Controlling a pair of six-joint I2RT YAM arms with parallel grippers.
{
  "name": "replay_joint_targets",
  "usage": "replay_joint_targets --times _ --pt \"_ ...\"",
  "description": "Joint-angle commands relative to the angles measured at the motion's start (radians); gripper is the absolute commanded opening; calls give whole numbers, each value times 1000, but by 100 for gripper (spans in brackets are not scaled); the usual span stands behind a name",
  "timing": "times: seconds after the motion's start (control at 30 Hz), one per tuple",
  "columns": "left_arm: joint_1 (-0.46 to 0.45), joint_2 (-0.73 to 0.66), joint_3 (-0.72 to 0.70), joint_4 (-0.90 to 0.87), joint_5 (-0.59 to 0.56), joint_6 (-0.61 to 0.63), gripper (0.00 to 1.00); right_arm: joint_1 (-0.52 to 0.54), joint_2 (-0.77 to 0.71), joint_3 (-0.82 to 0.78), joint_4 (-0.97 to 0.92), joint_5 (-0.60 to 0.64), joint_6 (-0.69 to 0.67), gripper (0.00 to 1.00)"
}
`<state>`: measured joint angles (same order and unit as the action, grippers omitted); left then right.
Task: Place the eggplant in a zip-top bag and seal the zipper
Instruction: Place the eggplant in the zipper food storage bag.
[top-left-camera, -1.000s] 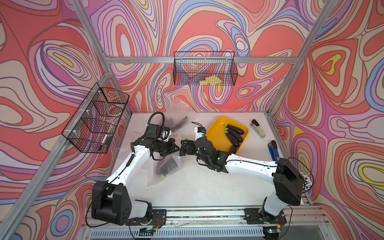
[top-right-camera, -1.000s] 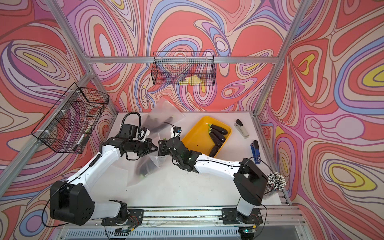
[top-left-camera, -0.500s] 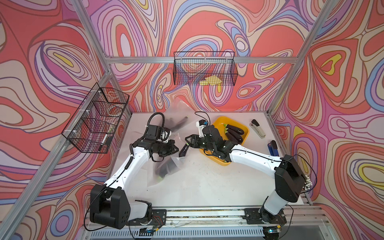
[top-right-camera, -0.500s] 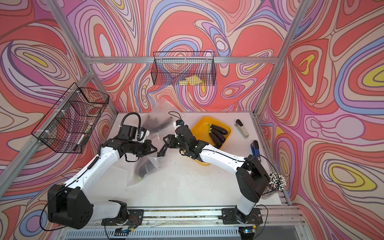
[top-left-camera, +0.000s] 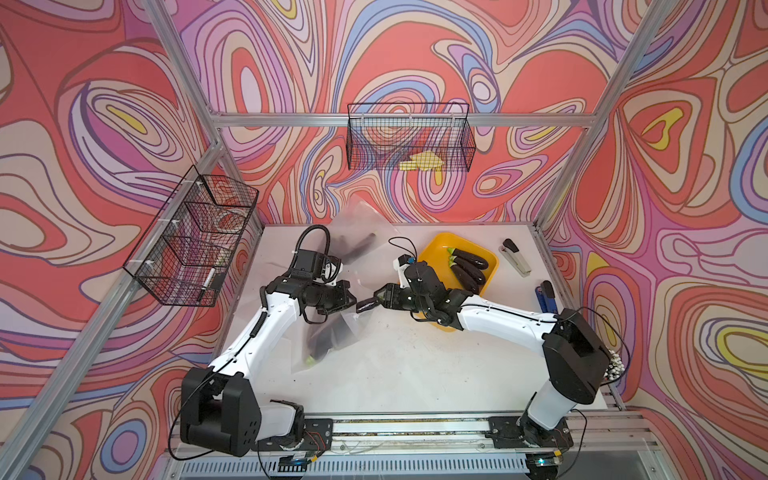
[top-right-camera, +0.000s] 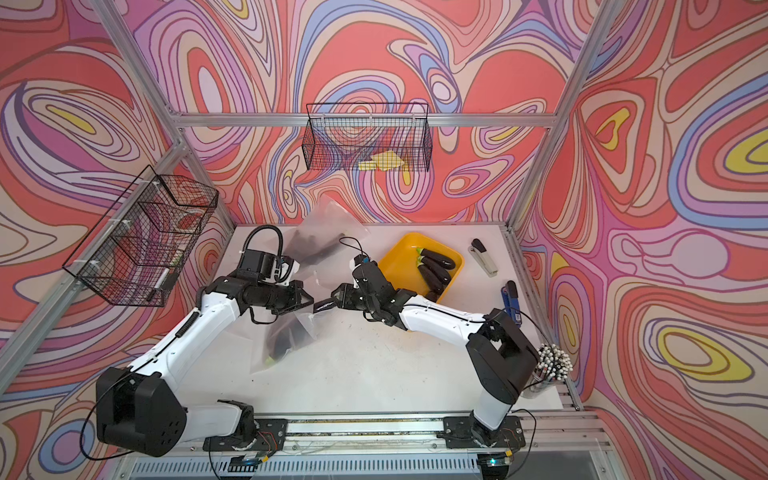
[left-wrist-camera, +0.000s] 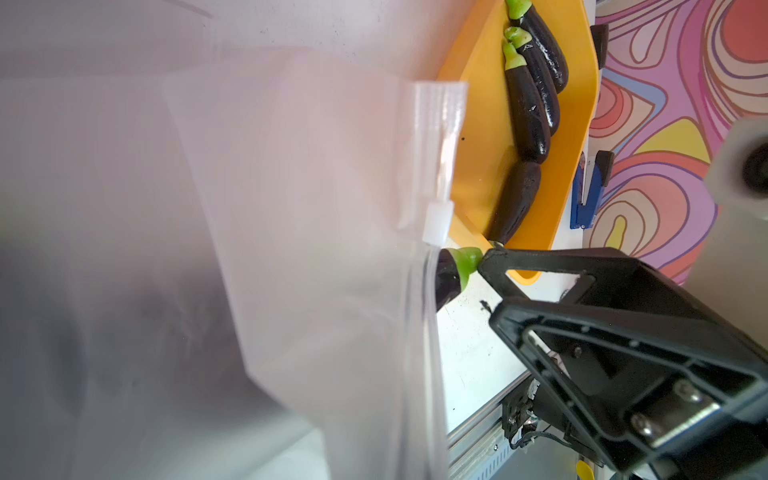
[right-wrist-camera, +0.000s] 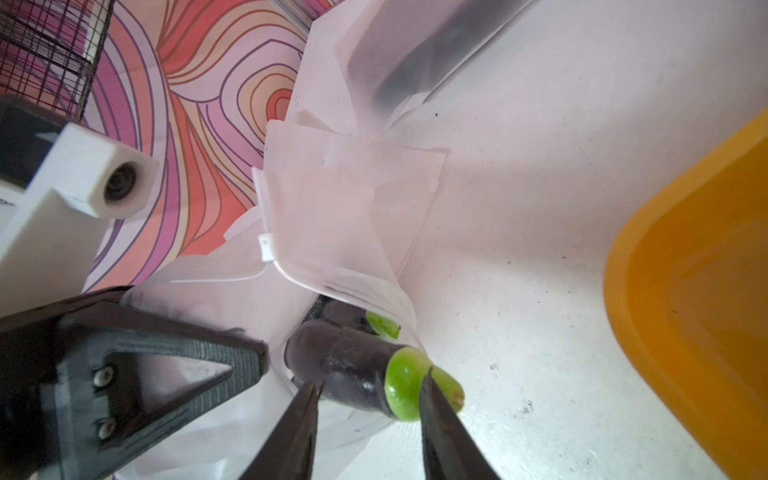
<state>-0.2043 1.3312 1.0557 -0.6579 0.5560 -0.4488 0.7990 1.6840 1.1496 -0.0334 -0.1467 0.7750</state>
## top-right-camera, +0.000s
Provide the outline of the clear zip-top plastic bag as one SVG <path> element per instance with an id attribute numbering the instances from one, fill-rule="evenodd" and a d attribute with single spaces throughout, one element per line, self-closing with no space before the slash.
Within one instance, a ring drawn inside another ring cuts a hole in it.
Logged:
<path id="1" fill-rule="evenodd" d="M 323 196 L 320 203 L 293 230 L 283 253 L 303 267 L 316 266 L 322 261 L 310 263 L 306 258 L 341 234 L 362 239 L 369 234 L 369 230 L 340 203 Z"/>

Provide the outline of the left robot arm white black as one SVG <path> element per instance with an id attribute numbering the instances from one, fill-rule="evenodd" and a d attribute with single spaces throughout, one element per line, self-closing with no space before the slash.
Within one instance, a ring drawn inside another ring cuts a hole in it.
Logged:
<path id="1" fill-rule="evenodd" d="M 243 315 L 261 308 L 280 317 L 311 305 L 312 297 L 294 277 L 299 269 L 288 256 L 244 251 L 237 268 L 202 287 L 192 310 L 154 347 L 129 366 L 110 367 L 99 376 L 98 440 L 152 457 L 201 439 L 250 448 L 258 439 L 252 406 L 236 400 L 189 406 L 178 389 L 198 358 Z"/>

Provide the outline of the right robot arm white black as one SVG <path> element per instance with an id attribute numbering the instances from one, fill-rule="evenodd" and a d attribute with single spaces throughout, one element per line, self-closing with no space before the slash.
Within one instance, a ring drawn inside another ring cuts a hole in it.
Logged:
<path id="1" fill-rule="evenodd" d="M 540 356 L 528 337 L 501 309 L 485 315 L 442 306 L 408 289 L 397 289 L 378 264 L 358 255 L 351 262 L 352 281 L 317 302 L 316 313 L 333 308 L 359 311 L 374 323 L 422 333 L 466 349 L 483 388 L 470 419 L 474 430 L 500 429 L 528 385 Z"/>

